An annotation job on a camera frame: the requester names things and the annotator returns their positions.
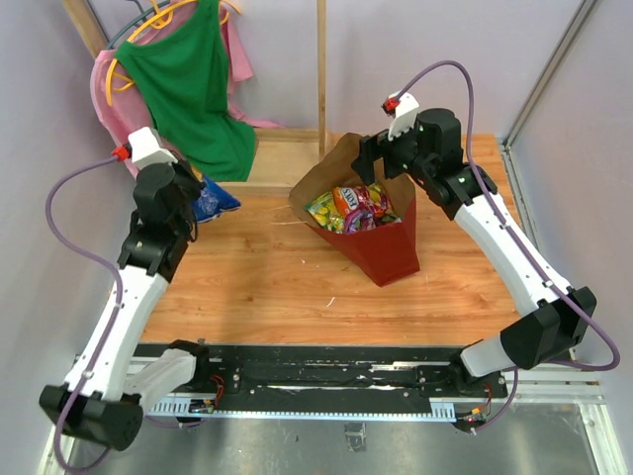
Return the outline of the blue Doritos chip bag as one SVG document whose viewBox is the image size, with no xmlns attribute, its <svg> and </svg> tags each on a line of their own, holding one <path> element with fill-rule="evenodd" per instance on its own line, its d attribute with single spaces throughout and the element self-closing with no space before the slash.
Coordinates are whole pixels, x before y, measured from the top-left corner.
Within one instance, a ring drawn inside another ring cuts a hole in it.
<svg viewBox="0 0 633 475">
<path fill-rule="evenodd" d="M 200 196 L 192 203 L 199 224 L 210 222 L 223 213 L 233 212 L 241 207 L 241 202 L 218 183 L 208 178 L 196 167 L 193 167 L 192 171 L 204 185 Z"/>
</svg>

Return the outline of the yellow green candy bag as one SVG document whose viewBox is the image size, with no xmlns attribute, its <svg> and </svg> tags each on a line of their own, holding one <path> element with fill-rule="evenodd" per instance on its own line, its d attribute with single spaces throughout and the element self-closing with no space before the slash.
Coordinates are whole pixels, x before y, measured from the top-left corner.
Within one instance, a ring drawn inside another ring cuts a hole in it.
<svg viewBox="0 0 633 475">
<path fill-rule="evenodd" d="M 331 191 L 312 200 L 305 210 L 321 228 L 337 234 L 344 232 L 345 218 L 336 207 Z"/>
</svg>

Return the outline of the purple Tops candy bag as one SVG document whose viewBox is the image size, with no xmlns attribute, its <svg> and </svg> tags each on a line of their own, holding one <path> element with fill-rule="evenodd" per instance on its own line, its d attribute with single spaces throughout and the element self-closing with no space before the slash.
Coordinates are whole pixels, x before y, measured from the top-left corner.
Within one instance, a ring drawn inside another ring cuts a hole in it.
<svg viewBox="0 0 633 475">
<path fill-rule="evenodd" d="M 401 221 L 389 201 L 365 201 L 346 214 L 344 233 L 352 235 Z"/>
</svg>

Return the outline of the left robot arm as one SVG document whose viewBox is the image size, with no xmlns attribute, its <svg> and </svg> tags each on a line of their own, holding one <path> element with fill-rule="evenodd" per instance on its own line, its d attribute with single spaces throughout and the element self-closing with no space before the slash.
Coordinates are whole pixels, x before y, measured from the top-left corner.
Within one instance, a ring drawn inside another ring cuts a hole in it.
<svg viewBox="0 0 633 475">
<path fill-rule="evenodd" d="M 174 277 L 197 231 L 192 204 L 203 183 L 182 160 L 155 163 L 137 175 L 136 207 L 117 263 L 64 237 L 45 202 L 47 224 L 72 251 L 103 265 L 113 276 L 107 304 L 64 382 L 47 385 L 40 406 L 63 436 L 123 451 L 138 434 L 145 412 L 180 386 L 198 392 L 212 379 L 208 350 L 176 340 L 135 375 L 128 368 L 142 331 Z"/>
</svg>

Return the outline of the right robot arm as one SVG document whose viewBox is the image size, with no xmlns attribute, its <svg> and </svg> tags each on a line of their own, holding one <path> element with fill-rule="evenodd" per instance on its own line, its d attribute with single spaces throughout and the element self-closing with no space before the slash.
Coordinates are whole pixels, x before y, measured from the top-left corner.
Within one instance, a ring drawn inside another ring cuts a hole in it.
<svg viewBox="0 0 633 475">
<path fill-rule="evenodd" d="M 384 174 L 406 173 L 478 245 L 502 279 L 520 317 L 498 335 L 464 347 L 448 371 L 450 388 L 469 396 L 484 377 L 508 368 L 531 369 L 580 343 L 596 298 L 575 288 L 552 269 L 510 215 L 496 185 L 479 166 L 464 159 L 461 123 L 447 109 L 412 112 L 397 118 L 403 130 L 361 138 L 352 163 L 363 183 Z"/>
</svg>

